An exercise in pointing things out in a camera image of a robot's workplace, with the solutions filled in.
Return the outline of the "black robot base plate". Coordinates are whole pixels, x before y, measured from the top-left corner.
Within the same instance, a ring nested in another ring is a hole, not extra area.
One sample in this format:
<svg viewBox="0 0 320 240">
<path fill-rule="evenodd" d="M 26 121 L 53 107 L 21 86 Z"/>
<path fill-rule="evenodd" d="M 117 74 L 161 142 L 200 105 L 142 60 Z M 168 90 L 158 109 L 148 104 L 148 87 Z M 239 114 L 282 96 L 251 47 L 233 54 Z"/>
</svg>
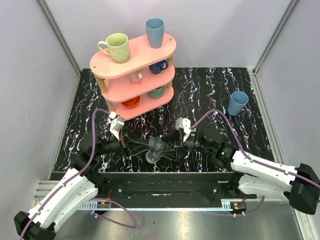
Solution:
<svg viewBox="0 0 320 240">
<path fill-rule="evenodd" d="M 109 172 L 85 175 L 98 188 L 98 197 L 114 200 L 134 197 L 200 196 L 209 200 L 241 199 L 242 174 L 227 172 Z"/>
</svg>

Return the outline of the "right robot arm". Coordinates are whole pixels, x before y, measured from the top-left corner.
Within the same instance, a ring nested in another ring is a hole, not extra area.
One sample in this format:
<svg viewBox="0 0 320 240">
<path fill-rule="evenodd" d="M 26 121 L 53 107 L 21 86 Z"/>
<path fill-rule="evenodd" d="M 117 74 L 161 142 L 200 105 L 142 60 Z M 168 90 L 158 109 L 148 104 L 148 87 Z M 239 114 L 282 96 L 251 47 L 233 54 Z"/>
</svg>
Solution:
<svg viewBox="0 0 320 240">
<path fill-rule="evenodd" d="M 294 209 L 314 215 L 320 198 L 320 179 L 307 164 L 299 167 L 272 162 L 228 144 L 215 127 L 207 128 L 199 140 L 190 142 L 191 128 L 182 125 L 183 145 L 209 151 L 210 160 L 221 169 L 234 172 L 238 181 L 227 185 L 228 195 L 257 195 L 279 199 Z"/>
</svg>

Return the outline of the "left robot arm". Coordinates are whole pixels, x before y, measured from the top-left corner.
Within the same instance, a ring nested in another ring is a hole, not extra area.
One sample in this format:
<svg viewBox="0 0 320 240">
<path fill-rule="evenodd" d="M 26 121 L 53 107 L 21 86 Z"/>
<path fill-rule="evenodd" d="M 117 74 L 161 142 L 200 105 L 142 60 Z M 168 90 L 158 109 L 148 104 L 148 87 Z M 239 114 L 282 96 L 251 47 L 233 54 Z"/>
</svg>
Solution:
<svg viewBox="0 0 320 240">
<path fill-rule="evenodd" d="M 64 222 L 82 205 L 97 199 L 94 210 L 102 212 L 105 202 L 122 198 L 124 182 L 103 176 L 99 172 L 102 163 L 97 158 L 113 152 L 131 157 L 134 150 L 144 152 L 150 146 L 128 130 L 119 130 L 110 138 L 89 131 L 82 136 L 79 148 L 76 160 L 43 200 L 28 212 L 15 215 L 14 224 L 21 240 L 53 240 Z"/>
</svg>

